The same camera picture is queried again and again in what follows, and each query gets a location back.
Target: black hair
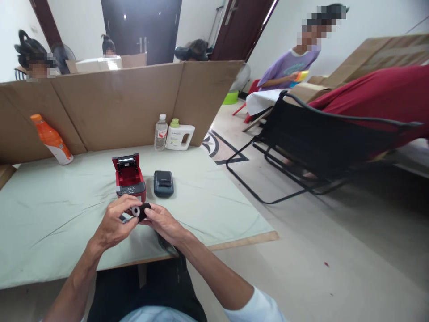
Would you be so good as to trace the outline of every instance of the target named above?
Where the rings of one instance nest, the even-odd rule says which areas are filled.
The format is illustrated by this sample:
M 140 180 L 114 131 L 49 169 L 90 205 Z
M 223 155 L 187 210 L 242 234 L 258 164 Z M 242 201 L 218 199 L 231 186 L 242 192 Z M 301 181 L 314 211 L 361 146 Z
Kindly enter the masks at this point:
M 186 44 L 185 47 L 177 46 L 174 55 L 178 60 L 187 61 L 191 58 L 197 61 L 207 60 L 207 47 L 209 43 L 202 39 L 197 39 Z
M 340 3 L 321 6 L 319 12 L 312 13 L 311 19 L 307 19 L 307 26 L 312 25 L 334 25 L 335 20 L 345 19 L 345 14 L 350 7 Z
M 105 35 L 105 34 L 103 34 L 103 35 L 101 35 L 101 36 L 102 36 L 102 38 L 103 38 L 103 45 L 102 45 L 102 48 L 103 48 L 103 54 L 104 54 L 104 55 L 106 55 L 106 52 L 107 52 L 108 50 L 111 50 L 111 51 L 115 51 L 115 52 L 116 52 L 116 49 L 115 49 L 115 43 L 110 39 L 109 35 Z
M 28 69 L 30 64 L 45 64 L 48 67 L 55 67 L 54 59 L 47 56 L 45 48 L 36 40 L 28 36 L 24 30 L 19 30 L 19 45 L 15 45 L 15 50 L 18 52 L 19 64 Z

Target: black folding chair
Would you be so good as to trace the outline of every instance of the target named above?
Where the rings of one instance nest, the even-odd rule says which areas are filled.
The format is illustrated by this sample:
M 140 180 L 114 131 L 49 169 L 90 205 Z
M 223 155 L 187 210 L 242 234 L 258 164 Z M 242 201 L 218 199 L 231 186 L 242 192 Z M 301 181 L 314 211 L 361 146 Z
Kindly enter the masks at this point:
M 285 102 L 285 96 L 300 106 Z M 420 125 L 418 122 L 329 114 L 283 91 L 261 133 L 230 157 L 226 166 L 257 200 L 265 204 L 275 204 L 304 192 L 324 195 L 346 184 L 353 173 L 371 164 L 368 162 L 371 158 L 390 150 L 400 135 Z M 264 154 L 268 163 L 303 189 L 273 202 L 262 200 L 229 166 L 230 161 L 250 144 Z M 271 154 L 271 150 L 313 173 L 317 179 L 308 182 Z

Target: orange bottle cap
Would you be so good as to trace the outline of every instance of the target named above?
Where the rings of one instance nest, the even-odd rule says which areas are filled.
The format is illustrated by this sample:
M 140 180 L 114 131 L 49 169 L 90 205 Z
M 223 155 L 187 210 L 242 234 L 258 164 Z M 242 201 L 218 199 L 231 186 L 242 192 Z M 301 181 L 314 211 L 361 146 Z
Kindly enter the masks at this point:
M 33 120 L 33 122 L 39 122 L 43 120 L 40 114 L 34 114 L 30 116 L 30 118 Z

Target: white sleeve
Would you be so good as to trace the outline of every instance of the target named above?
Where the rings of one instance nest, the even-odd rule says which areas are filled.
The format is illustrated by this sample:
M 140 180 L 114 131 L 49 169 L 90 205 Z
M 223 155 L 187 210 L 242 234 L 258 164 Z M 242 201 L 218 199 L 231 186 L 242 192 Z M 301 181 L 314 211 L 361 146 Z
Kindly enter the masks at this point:
M 253 288 L 252 298 L 242 309 L 237 311 L 224 309 L 228 319 L 231 322 L 286 322 L 276 301 L 256 287 Z

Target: orange bottle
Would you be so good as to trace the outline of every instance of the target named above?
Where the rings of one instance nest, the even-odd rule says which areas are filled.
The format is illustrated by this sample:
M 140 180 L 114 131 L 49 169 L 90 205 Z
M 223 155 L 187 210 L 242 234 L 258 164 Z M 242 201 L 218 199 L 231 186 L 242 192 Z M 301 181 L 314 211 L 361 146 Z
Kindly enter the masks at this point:
M 61 165 L 66 165 L 72 162 L 73 155 L 64 144 L 63 139 L 59 136 L 58 132 L 51 128 L 48 123 L 42 119 L 40 114 L 32 115 L 31 119 L 36 125 L 40 140 L 52 152 L 54 157 L 57 158 L 58 162 Z

